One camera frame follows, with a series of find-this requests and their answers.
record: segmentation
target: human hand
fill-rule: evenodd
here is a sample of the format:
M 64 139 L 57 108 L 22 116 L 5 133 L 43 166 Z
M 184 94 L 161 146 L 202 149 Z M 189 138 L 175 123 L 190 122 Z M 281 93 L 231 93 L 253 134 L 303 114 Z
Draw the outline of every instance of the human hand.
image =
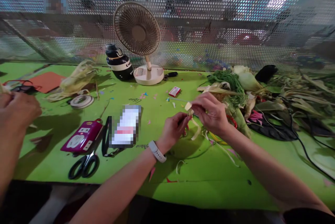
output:
M 156 142 L 158 149 L 165 154 L 179 140 L 192 116 L 178 112 L 165 120 L 161 137 Z
M 0 126 L 6 132 L 25 131 L 41 114 L 34 96 L 18 92 L 0 95 Z
M 227 120 L 225 108 L 226 106 L 209 92 L 199 95 L 192 102 L 192 110 L 194 110 L 202 124 L 207 130 L 220 136 L 223 140 L 228 132 L 235 129 Z

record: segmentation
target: white smart watch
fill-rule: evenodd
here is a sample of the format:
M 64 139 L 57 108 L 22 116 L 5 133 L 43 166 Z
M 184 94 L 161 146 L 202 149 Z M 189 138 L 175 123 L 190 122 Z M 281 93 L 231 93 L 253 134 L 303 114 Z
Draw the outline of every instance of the white smart watch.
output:
M 149 143 L 149 148 L 152 151 L 152 153 L 155 155 L 156 159 L 161 162 L 164 163 L 166 161 L 166 156 L 164 156 L 161 151 L 158 149 L 155 141 L 151 141 Z

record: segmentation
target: tape roll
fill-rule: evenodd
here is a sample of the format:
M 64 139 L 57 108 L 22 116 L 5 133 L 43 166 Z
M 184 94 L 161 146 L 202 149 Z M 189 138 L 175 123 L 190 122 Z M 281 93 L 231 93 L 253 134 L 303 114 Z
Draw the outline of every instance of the tape roll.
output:
M 90 106 L 94 102 L 94 98 L 90 95 L 80 95 L 72 99 L 70 105 L 74 109 L 83 109 Z

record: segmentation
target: fan base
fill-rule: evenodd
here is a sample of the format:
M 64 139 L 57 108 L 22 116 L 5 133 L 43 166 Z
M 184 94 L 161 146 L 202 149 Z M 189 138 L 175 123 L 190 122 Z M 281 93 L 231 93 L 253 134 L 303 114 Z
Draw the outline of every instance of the fan base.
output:
M 134 77 L 138 84 L 154 85 L 159 83 L 164 78 L 164 70 L 158 65 L 151 65 L 151 71 L 146 65 L 140 66 L 134 70 Z

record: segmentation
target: electric fan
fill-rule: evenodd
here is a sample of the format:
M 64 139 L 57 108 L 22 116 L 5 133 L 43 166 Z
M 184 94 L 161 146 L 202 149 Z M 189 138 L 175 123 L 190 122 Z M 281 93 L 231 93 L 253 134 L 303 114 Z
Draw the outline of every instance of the electric fan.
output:
M 146 58 L 147 64 L 134 70 L 136 82 L 142 85 L 159 83 L 164 77 L 164 71 L 158 65 L 151 65 L 149 60 L 161 39 L 159 26 L 152 12 L 138 3 L 126 2 L 117 7 L 113 25 L 123 46 Z

